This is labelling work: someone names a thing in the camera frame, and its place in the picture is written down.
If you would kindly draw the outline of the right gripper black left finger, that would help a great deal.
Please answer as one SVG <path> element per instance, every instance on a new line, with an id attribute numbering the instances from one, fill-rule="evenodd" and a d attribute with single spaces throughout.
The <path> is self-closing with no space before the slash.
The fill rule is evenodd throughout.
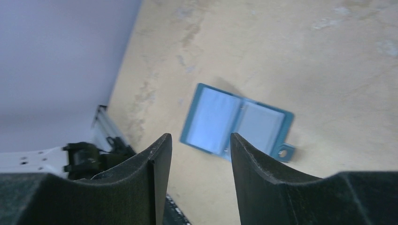
<path id="1" fill-rule="evenodd" d="M 172 157 L 165 133 L 144 151 L 92 179 L 3 173 L 3 225 L 160 225 Z"/>

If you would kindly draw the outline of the blue card holder wallet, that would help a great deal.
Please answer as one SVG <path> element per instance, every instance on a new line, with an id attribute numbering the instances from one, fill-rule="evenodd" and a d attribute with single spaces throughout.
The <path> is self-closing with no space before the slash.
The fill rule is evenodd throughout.
<path id="1" fill-rule="evenodd" d="M 289 162 L 295 147 L 285 142 L 294 114 L 198 83 L 179 141 L 231 160 L 230 135 L 238 133 L 261 152 Z"/>

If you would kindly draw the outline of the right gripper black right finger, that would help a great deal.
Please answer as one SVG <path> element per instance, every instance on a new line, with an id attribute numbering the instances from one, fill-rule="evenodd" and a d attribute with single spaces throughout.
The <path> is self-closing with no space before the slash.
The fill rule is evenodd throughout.
<path id="1" fill-rule="evenodd" d="M 348 171 L 318 178 L 275 160 L 237 133 L 232 168 L 243 225 L 395 225 L 398 173 Z"/>

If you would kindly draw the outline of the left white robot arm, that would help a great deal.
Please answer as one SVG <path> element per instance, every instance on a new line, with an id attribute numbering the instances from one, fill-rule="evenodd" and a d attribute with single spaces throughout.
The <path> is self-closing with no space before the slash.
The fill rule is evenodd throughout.
<path id="1" fill-rule="evenodd" d="M 47 150 L 1 153 L 0 173 L 51 173 L 70 180 L 90 179 L 135 155 L 120 139 L 110 141 L 108 150 L 77 142 Z"/>

